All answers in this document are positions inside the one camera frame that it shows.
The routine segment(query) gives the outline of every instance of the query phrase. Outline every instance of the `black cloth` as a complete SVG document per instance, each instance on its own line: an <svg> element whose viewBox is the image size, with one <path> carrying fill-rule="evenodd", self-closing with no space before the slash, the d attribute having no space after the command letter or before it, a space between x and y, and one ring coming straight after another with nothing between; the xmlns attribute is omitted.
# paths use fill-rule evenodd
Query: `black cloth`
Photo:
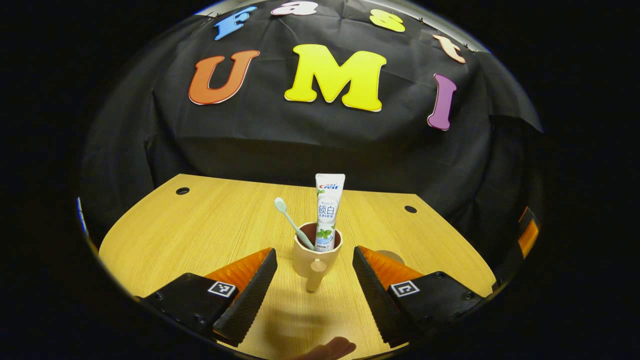
<svg viewBox="0 0 640 360"><path fill-rule="evenodd" d="M217 18L194 15L153 41L129 65L88 136L81 200L92 238L173 176L196 174L314 186L318 172L346 174L345 189L416 193L496 265L513 242L530 197L527 142L542 130L522 87L489 53L453 39L466 64L444 53L447 34L402 13L361 1L318 1L313 15L275 17L278 1L254 4L243 27L219 41ZM403 33L375 26L369 11L400 16ZM357 51L387 59L374 113L284 98L296 75L293 47L321 44L339 65ZM188 90L195 64L224 56L210 87L225 84L231 55L258 50L240 90L219 104L197 105ZM437 91L433 76L457 86L451 127L427 125Z"/></svg>

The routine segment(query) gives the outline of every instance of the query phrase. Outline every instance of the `yellow letter m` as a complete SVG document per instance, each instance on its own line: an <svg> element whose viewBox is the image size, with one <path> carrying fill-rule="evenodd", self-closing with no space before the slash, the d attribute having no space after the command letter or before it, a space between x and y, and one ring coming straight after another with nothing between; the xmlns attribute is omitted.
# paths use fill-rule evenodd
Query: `yellow letter m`
<svg viewBox="0 0 640 360"><path fill-rule="evenodd" d="M382 103L378 100L378 82L380 68L387 63L387 59L381 55L358 51L339 66L324 45L298 45L293 51L300 55L300 60L293 87L285 91L285 99L314 101L317 93L311 86L315 76L326 102L333 102L351 82L349 92L342 97L345 106L368 111L382 109Z"/></svg>

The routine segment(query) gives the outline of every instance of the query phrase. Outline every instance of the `toothpaste tube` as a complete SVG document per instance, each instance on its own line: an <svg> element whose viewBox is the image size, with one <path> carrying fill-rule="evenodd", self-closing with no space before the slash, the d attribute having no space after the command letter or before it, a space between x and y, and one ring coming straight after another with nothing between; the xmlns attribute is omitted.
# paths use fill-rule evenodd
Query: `toothpaste tube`
<svg viewBox="0 0 640 360"><path fill-rule="evenodd" d="M335 217L338 214L344 174L316 174L318 225L316 251L331 251L335 246Z"/></svg>

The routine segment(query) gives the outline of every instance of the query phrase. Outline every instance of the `wood grain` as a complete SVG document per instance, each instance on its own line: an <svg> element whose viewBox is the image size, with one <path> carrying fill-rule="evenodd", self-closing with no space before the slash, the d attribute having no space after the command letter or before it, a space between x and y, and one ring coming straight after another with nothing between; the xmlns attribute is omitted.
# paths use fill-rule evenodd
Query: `wood grain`
<svg viewBox="0 0 640 360"><path fill-rule="evenodd" d="M178 188L189 192L177 195ZM398 254L423 274L447 272L487 296L495 282L481 256L414 194L346 190L336 228L344 249L316 292L292 268L294 231L273 200L282 197L296 224L316 221L316 190L178 175L133 206L99 251L132 295L147 296L185 272L205 276L266 247L278 270L238 350L267 359L301 354L343 336L357 344L353 359L389 351L382 342L351 261L353 248ZM417 209L409 213L406 205Z"/></svg>

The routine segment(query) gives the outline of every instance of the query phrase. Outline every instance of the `table surface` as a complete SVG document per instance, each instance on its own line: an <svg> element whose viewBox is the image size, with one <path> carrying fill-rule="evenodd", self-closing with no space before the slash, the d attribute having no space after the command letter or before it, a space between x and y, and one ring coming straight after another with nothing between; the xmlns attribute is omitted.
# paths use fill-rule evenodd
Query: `table surface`
<svg viewBox="0 0 640 360"><path fill-rule="evenodd" d="M189 192L177 195L182 187ZM111 228L99 256L127 291L146 297L186 272L205 276L275 248L278 270L237 347L267 359L302 354L334 336L357 345L345 359L390 350L351 265L357 245L391 251L423 274L444 271L481 296L492 292L495 277L482 257L418 196L345 190L336 223L343 248L318 291L309 293L306 279L293 270L294 230L275 209L276 197L284 199L296 225L316 221L315 188L180 174Z"/></svg>

